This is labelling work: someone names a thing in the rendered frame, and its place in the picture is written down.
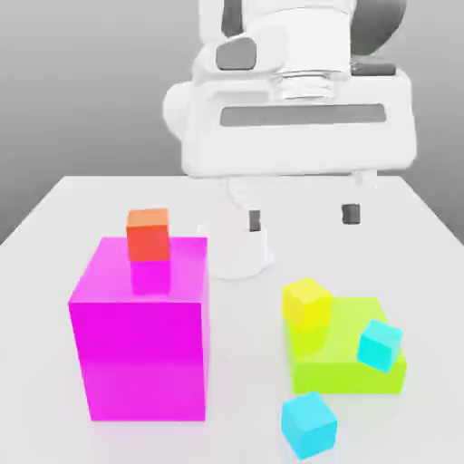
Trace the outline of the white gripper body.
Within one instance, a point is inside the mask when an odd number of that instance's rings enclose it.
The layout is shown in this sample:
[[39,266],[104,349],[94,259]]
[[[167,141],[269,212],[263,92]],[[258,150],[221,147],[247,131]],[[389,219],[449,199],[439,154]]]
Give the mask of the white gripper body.
[[331,98],[284,100],[268,80],[195,87],[181,139],[191,177],[406,169],[417,156],[411,81],[354,76]]

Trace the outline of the small yellow cube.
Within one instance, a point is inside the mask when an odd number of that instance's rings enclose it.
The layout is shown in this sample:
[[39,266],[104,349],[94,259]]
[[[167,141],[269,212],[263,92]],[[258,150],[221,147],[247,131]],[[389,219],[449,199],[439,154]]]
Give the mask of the small yellow cube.
[[285,320],[301,331],[329,324],[332,294],[311,278],[283,288],[282,313]]

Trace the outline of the small orange cube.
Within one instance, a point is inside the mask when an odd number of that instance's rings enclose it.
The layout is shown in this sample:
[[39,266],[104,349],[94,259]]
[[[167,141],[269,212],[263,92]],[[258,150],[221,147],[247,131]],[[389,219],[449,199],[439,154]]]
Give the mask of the small orange cube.
[[126,235],[131,262],[169,260],[169,215],[166,208],[131,210]]

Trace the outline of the small cyan cube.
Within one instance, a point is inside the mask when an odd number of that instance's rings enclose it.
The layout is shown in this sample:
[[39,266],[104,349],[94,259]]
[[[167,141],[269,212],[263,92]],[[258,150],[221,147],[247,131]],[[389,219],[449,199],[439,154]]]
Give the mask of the small cyan cube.
[[300,460],[332,449],[337,428],[336,416],[317,391],[283,403],[281,430]]
[[356,359],[378,371],[388,373],[399,357],[402,330],[372,319],[360,335]]

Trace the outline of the large lime green box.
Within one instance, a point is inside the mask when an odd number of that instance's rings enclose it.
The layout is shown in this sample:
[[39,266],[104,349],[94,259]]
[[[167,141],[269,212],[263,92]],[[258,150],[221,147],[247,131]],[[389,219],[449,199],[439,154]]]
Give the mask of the large lime green box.
[[372,320],[387,321],[374,297],[335,297],[327,326],[302,333],[283,322],[293,393],[399,394],[407,361],[399,356],[389,372],[357,360],[363,330]]

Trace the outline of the large magenta box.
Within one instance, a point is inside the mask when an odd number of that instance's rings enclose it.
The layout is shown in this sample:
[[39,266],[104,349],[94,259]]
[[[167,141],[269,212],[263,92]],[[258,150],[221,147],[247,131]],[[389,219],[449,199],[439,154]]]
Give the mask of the large magenta box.
[[97,246],[69,300],[94,421],[204,421],[208,242],[173,237],[166,262],[132,262],[123,237]]

